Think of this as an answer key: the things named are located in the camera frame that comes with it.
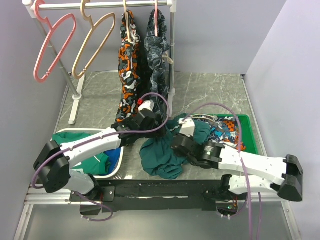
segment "pink hanger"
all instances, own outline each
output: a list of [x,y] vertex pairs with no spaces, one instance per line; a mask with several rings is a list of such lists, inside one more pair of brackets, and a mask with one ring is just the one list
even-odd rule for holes
[[[75,31],[76,31],[76,18],[75,18],[75,15],[73,15],[72,13],[69,13],[65,16],[63,16],[62,18],[60,18],[53,26],[51,25],[48,17],[45,17],[45,18],[42,18],[39,14],[39,5],[41,4],[45,4],[45,1],[44,0],[35,0],[34,2],[34,14],[36,15],[36,18],[44,23],[44,24],[47,24],[48,27],[49,27],[49,32],[44,40],[44,43],[42,45],[42,48],[40,50],[40,53],[39,53],[39,56],[38,56],[38,59],[36,60],[36,64],[35,64],[35,67],[34,67],[34,71],[33,71],[33,76],[34,76],[34,79],[37,80],[39,83],[43,83],[50,75],[50,73],[52,72],[52,70],[55,68],[55,66],[57,65],[58,61],[60,60],[62,54],[64,53],[66,47],[68,46],[71,38],[73,37]],[[46,52],[46,49],[47,49],[47,46],[53,36],[53,34],[55,33],[55,31],[57,30],[57,28],[64,22],[66,21],[67,19],[73,19],[73,29],[69,35],[69,37],[67,38],[67,40],[65,41],[65,43],[63,44],[60,52],[58,53],[58,55],[56,56],[55,60],[53,61],[53,63],[51,64],[51,66],[49,67],[48,71],[46,72],[46,74],[42,77],[42,78],[39,78],[38,76],[38,72],[39,72],[39,68],[40,68],[40,64],[42,62],[42,59],[45,55],[45,52]]]
[[155,27],[155,36],[158,37],[158,0],[154,1],[155,11],[154,11],[154,27]]

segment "camouflage clothing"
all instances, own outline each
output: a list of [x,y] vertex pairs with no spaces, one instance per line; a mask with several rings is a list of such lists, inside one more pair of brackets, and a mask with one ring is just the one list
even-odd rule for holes
[[138,55],[141,40],[137,34],[133,13],[130,10],[127,12],[131,42],[128,42],[126,19],[123,14],[120,26],[122,44],[119,49],[118,68],[122,83],[122,96],[116,115],[116,122],[122,122],[125,118],[137,114],[138,97],[140,97],[137,94],[137,86],[141,83],[141,78],[138,75]]
[[[150,14],[146,38],[144,40],[144,49],[147,53],[147,61],[149,68],[153,71],[152,76],[150,77],[150,91],[152,93],[158,93],[167,98],[168,87],[166,84],[166,64],[162,59],[164,52],[170,49],[170,45],[167,42],[167,24],[165,16],[160,10],[158,10],[158,36],[155,34],[155,10]],[[151,100],[154,101],[155,113],[162,113],[166,115],[164,110],[163,101],[157,96],[151,96]]]

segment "beige hanger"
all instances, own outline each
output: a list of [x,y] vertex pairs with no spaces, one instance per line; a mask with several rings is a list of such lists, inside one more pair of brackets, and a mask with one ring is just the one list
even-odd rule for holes
[[[90,65],[92,64],[92,62],[95,60],[95,58],[97,57],[97,55],[99,54],[99,52],[101,51],[101,49],[103,48],[103,46],[105,45],[105,43],[107,42],[110,34],[112,33],[112,31],[114,30],[115,28],[115,24],[116,24],[116,15],[112,12],[112,13],[108,13],[107,15],[104,15],[102,18],[100,18],[95,24],[94,22],[92,21],[92,17],[91,15],[87,16],[85,14],[85,5],[86,3],[90,3],[91,0],[82,0],[81,1],[81,7],[80,7],[80,11],[81,11],[81,14],[82,14],[82,17],[85,21],[88,21],[91,25],[91,29],[89,31],[89,33],[87,34],[83,44],[82,44],[82,47],[78,53],[78,56],[76,57],[75,59],[75,62],[73,64],[73,68],[72,68],[72,75],[75,79],[80,79],[84,74],[85,72],[88,70],[88,68],[90,67]],[[104,38],[104,40],[102,41],[102,43],[100,44],[99,48],[97,49],[97,51],[94,53],[94,55],[92,56],[92,58],[89,60],[89,62],[86,64],[86,66],[84,67],[83,71],[80,72],[79,75],[77,75],[76,73],[76,69],[77,69],[77,66],[78,66],[78,63],[79,63],[79,60],[82,56],[82,53],[84,52],[85,48],[86,48],[86,45],[87,43],[89,42],[92,34],[94,33],[94,31],[97,29],[97,27],[102,24],[105,20],[107,20],[108,18],[113,18],[113,24],[112,24],[112,27],[110,29],[110,31],[108,32],[108,34],[106,35],[106,37]]]
[[128,16],[128,12],[127,12],[126,0],[123,0],[123,8],[124,8],[124,18],[125,18],[125,25],[126,25],[126,34],[128,36],[128,42],[131,42],[130,31],[129,31],[129,16]]

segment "white basket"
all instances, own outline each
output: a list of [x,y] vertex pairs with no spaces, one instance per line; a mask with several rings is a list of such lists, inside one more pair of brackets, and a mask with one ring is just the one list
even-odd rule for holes
[[[69,133],[87,133],[87,134],[97,134],[102,132],[104,129],[99,129],[99,128],[65,128],[62,129],[60,131],[58,131],[57,133],[65,133],[65,132],[69,132]],[[120,151],[120,157],[118,162],[116,163],[116,165],[114,166],[114,170],[112,173],[105,175],[105,176],[99,176],[99,175],[93,175],[95,179],[109,179],[114,177],[120,167],[121,167],[121,163],[122,163],[122,158],[124,156],[124,147],[121,147],[121,151]]]

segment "clothes hanger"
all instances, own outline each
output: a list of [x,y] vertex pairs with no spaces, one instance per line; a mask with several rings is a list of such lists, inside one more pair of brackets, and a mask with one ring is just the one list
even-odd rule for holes
[[154,11],[154,33],[158,37],[158,0],[154,0],[155,11]]
[[[69,13],[65,16],[63,16],[62,18],[60,18],[53,26],[51,25],[48,17],[45,17],[45,18],[42,18],[39,14],[39,5],[41,4],[45,4],[45,1],[44,0],[35,0],[34,2],[34,14],[36,16],[36,18],[41,22],[41,23],[44,23],[48,26],[49,28],[49,32],[44,40],[44,43],[41,47],[41,50],[40,50],[40,53],[38,55],[38,59],[36,60],[36,63],[35,63],[35,67],[34,67],[34,70],[33,70],[33,76],[34,76],[34,79],[36,81],[38,81],[39,83],[43,83],[48,77],[49,75],[51,74],[52,70],[55,68],[55,66],[57,65],[58,61],[60,60],[62,54],[64,53],[64,51],[66,50],[68,44],[70,43],[70,40],[71,38],[73,37],[75,31],[76,31],[76,27],[77,27],[77,23],[76,23],[76,18],[75,18],[75,15],[73,15],[72,13]],[[72,31],[70,32],[68,38],[66,39],[65,43],[63,44],[60,52],[57,54],[55,60],[53,61],[53,63],[51,64],[51,66],[49,67],[48,71],[45,73],[45,75],[40,78],[39,77],[39,68],[40,68],[40,64],[42,62],[42,59],[44,58],[44,55],[45,55],[45,52],[46,52],[46,49],[48,47],[48,44],[50,43],[50,40],[52,38],[52,36],[54,35],[55,31],[58,29],[58,27],[66,20],[68,19],[72,19],[73,20],[73,28],[72,28]]]
[[124,18],[125,18],[125,25],[126,25],[126,34],[128,36],[128,42],[131,42],[130,31],[129,31],[129,16],[127,12],[126,0],[123,0],[123,8],[124,8]]
[[[89,33],[87,34],[81,48],[80,48],[80,51],[78,53],[78,56],[76,57],[75,59],[75,62],[73,64],[73,68],[72,68],[72,75],[75,79],[80,79],[84,74],[85,72],[88,70],[88,68],[90,67],[90,65],[92,64],[92,62],[96,59],[97,55],[99,54],[99,52],[101,51],[101,49],[103,48],[103,46],[105,45],[105,43],[107,42],[108,38],[110,37],[110,34],[112,33],[112,31],[114,30],[115,28],[115,24],[116,24],[116,15],[112,12],[112,13],[108,13],[107,15],[104,15],[103,17],[101,17],[95,24],[94,22],[92,21],[92,17],[91,15],[87,16],[85,14],[85,6],[87,3],[91,3],[91,0],[82,0],[81,1],[81,6],[80,6],[80,12],[81,12],[81,15],[83,17],[83,19],[85,21],[88,21],[91,25],[91,29],[89,31]],[[113,18],[113,24],[112,24],[112,27],[110,29],[110,31],[108,32],[108,34],[105,36],[104,40],[102,41],[102,43],[100,44],[99,48],[97,49],[97,51],[95,51],[94,55],[92,56],[92,58],[89,60],[89,62],[85,65],[84,69],[82,70],[82,72],[80,72],[80,74],[77,74],[76,73],[76,70],[77,70],[77,66],[78,66],[78,63],[79,63],[79,60],[82,56],[82,53],[84,52],[86,46],[87,46],[87,43],[89,42],[92,34],[94,33],[94,31],[97,29],[97,27],[99,27],[100,24],[102,24],[105,20],[107,20],[108,18]]]

